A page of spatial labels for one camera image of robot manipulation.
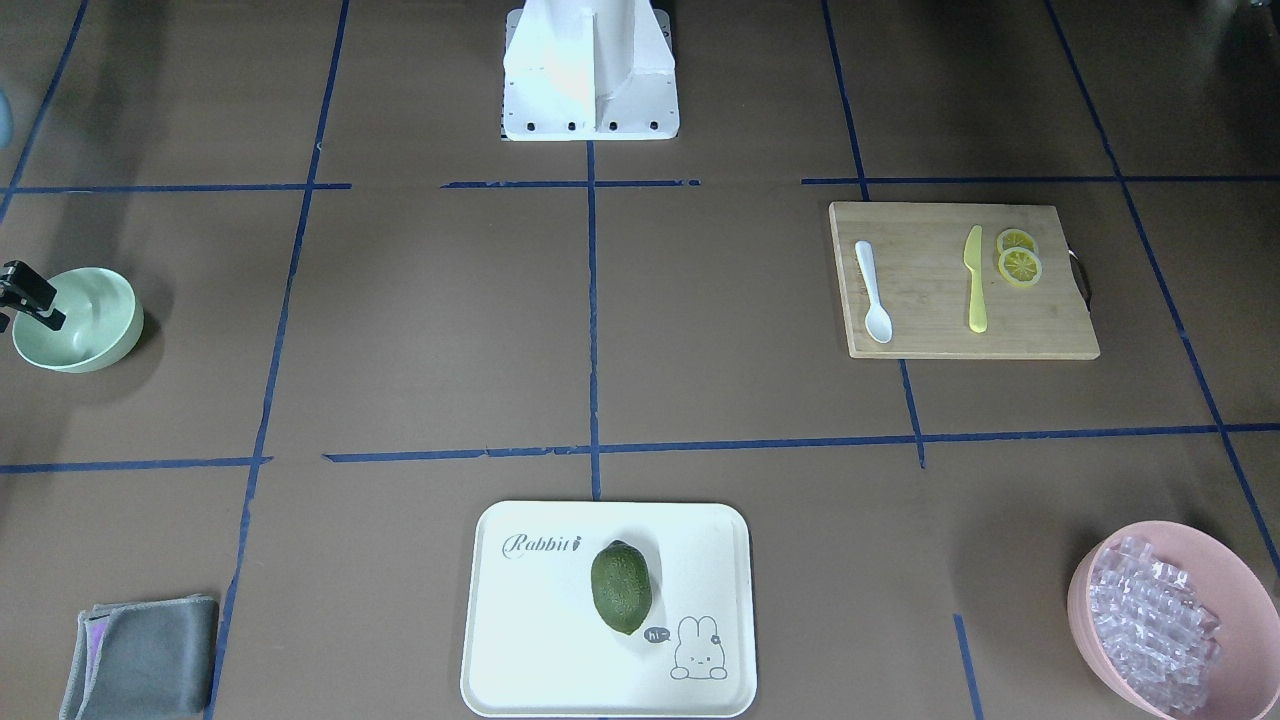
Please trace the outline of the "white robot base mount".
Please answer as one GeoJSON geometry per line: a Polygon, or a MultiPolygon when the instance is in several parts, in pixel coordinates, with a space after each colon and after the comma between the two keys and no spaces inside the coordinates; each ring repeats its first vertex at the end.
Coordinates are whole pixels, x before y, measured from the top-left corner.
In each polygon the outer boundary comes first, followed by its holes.
{"type": "Polygon", "coordinates": [[[678,135],[672,23],[649,1],[526,1],[506,17],[503,69],[508,141],[678,135]]]}

